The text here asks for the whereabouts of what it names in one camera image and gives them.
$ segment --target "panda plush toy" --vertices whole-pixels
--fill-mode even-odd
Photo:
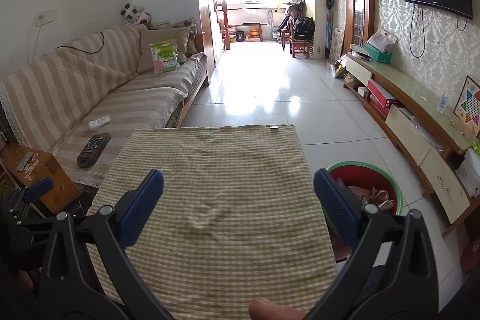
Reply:
[[[120,14],[123,15],[123,22],[126,25],[143,24],[148,26],[152,19],[150,14],[143,11],[143,8],[138,9],[135,6],[131,6],[130,3],[125,5]]]

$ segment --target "striped sofa cover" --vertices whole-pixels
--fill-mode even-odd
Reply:
[[[196,54],[165,74],[137,74],[146,27],[115,27],[74,40],[19,69],[0,83],[0,130],[9,141],[52,152],[70,178],[99,188],[136,129],[175,127],[186,102],[206,74]],[[110,123],[91,131],[105,115]],[[109,133],[97,163],[80,169],[76,159],[88,140]]]

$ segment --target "backpack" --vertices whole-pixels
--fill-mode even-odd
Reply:
[[[293,25],[293,36],[297,40],[309,41],[315,34],[315,22],[313,18],[299,18]]]

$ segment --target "sofa backrest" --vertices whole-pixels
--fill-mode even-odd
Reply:
[[[39,57],[0,83],[0,103],[20,144],[52,151],[118,86],[132,80],[143,25],[110,28]]]

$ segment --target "framed picture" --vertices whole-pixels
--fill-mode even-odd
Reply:
[[[467,76],[454,113],[473,136],[480,132],[480,87]]]

